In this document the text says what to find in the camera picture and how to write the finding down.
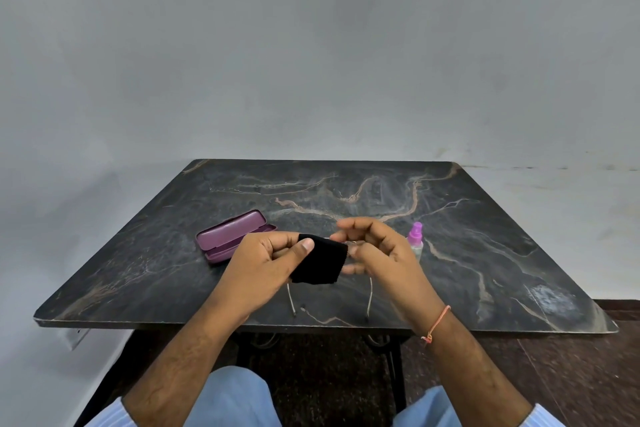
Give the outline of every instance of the hand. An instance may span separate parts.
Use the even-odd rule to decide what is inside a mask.
[[[207,301],[225,309],[240,325],[278,292],[313,248],[311,238],[298,242],[297,233],[249,233]]]
[[[345,218],[337,226],[340,231],[331,235],[332,240],[358,242],[349,246],[349,256],[356,263],[345,265],[342,272],[367,273],[376,278],[413,330],[425,334],[444,303],[406,238],[374,218]]]

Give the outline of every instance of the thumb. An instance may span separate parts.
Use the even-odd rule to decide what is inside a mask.
[[[391,262],[387,255],[371,243],[349,246],[349,256],[364,264],[367,273],[374,277],[379,277],[380,274],[383,274],[384,269]]]
[[[288,277],[309,252],[314,249],[315,245],[311,238],[305,238],[289,248],[287,253],[274,260],[273,263]]]

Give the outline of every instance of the orange thread bracelet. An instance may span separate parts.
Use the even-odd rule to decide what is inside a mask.
[[[436,326],[440,324],[440,321],[442,320],[442,318],[444,318],[444,315],[447,313],[447,310],[449,309],[451,309],[451,306],[446,306],[444,308],[444,310],[440,314],[440,317],[436,319],[435,324],[431,327],[431,329],[427,333],[427,336],[426,337],[422,336],[420,339],[424,339],[424,342],[426,342],[427,344],[431,344],[433,342],[433,337],[431,337],[431,333],[433,333],[433,330],[436,328]]]

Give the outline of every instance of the spray bottle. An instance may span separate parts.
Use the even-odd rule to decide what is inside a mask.
[[[420,262],[420,255],[422,255],[422,223],[415,222],[413,223],[413,228],[409,232],[409,235],[406,237],[409,245],[411,246],[411,250],[415,255],[416,260]]]

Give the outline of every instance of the person's lap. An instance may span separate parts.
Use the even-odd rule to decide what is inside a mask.
[[[267,383],[251,370],[227,366],[215,370],[196,400],[186,427],[280,426]],[[434,387],[396,415],[395,427],[460,427],[442,387]]]

